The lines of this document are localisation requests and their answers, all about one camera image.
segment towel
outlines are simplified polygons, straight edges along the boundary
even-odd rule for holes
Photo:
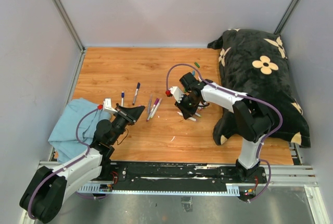
[[[83,98],[72,100],[54,127],[49,143],[58,152],[58,162],[65,163],[84,152],[87,147],[76,140],[75,132],[79,121],[90,111],[97,108],[97,104]],[[109,113],[98,110],[88,115],[80,124],[79,139],[87,144],[93,141],[97,123],[103,119],[110,119]]]

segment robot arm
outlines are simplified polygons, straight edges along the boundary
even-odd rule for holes
[[[246,181],[260,164],[258,149],[261,140],[274,124],[268,107],[244,98],[248,96],[247,93],[223,88],[212,81],[208,81],[211,86],[196,80],[191,73],[182,76],[180,82],[188,94],[175,86],[170,88],[170,92],[184,119],[195,114],[200,102],[218,104],[235,114],[238,133],[243,137],[241,154],[236,160],[236,170],[242,180]]]
[[[48,223],[58,214],[63,202],[81,186],[95,178],[105,179],[110,174],[112,146],[127,125],[137,122],[144,109],[145,106],[124,108],[118,104],[114,109],[111,99],[105,99],[103,110],[115,118],[112,122],[102,120],[97,124],[89,152],[53,169],[45,166],[39,168],[21,198],[20,206],[28,211],[29,202],[32,201],[31,214],[41,222]]]

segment pillow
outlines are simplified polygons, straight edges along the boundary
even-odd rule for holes
[[[280,35],[232,29],[208,44],[208,48],[221,48],[219,71],[223,87],[246,92],[281,112],[283,124],[271,137],[311,146],[308,123],[290,86],[288,58]],[[274,128],[279,119],[274,111],[272,114]],[[214,141],[221,145],[234,134],[237,134],[234,114],[223,108],[223,116],[213,130]]]

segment marker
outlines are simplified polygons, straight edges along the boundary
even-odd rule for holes
[[[132,105],[135,104],[136,97],[137,97],[137,92],[139,91],[139,89],[140,89],[140,83],[138,82],[138,83],[137,83],[137,86],[136,86],[136,90],[135,90],[135,94],[134,94],[134,99],[133,99],[133,103],[132,103]]]
[[[148,118],[147,118],[146,121],[149,121],[149,118],[151,117],[151,114],[154,111],[154,109],[155,109],[155,107],[156,107],[157,104],[158,104],[158,98],[156,98],[156,100],[154,102],[154,105],[152,106],[151,111],[150,111],[150,113],[149,113]]]
[[[147,113],[148,114],[150,113],[151,101],[152,101],[152,94],[150,95],[150,99],[149,99],[149,102],[148,102],[148,107],[147,107]]]
[[[154,115],[155,115],[155,113],[156,113],[156,111],[157,111],[158,107],[160,106],[160,104],[161,104],[162,100],[163,100],[162,98],[161,98],[161,99],[159,99],[159,101],[158,101],[158,104],[156,105],[156,107],[155,107],[154,111],[153,111],[153,112],[152,112],[152,114],[151,114],[151,118],[153,118],[153,117],[154,117]]]
[[[181,112],[177,112],[177,113],[178,113],[180,116],[184,117],[183,114],[182,114]],[[197,119],[196,119],[196,118],[193,118],[193,117],[189,117],[188,119],[191,120],[191,121],[197,121]]]
[[[125,92],[121,92],[121,106],[124,106],[124,97],[125,97]]]

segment wooden floor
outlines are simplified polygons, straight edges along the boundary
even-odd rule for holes
[[[121,145],[114,146],[112,160],[233,164],[240,154],[241,137],[234,136],[222,146],[216,146],[212,139],[222,108],[211,105],[200,112],[202,118],[192,122],[179,116],[174,98],[165,95],[166,73],[178,63],[193,65],[196,61],[204,78],[219,83],[217,57],[218,51],[211,49],[89,48],[73,98],[101,104],[110,97],[115,105],[120,103],[124,91],[124,106],[132,107],[138,82],[141,87],[136,106],[147,106],[150,94],[153,101],[163,98],[153,119],[146,122],[145,110],[139,121],[128,127],[129,135]],[[188,67],[175,68],[169,86],[181,86],[179,79],[189,71],[192,70]],[[261,157],[271,164],[292,165],[289,145],[279,139],[268,139]]]

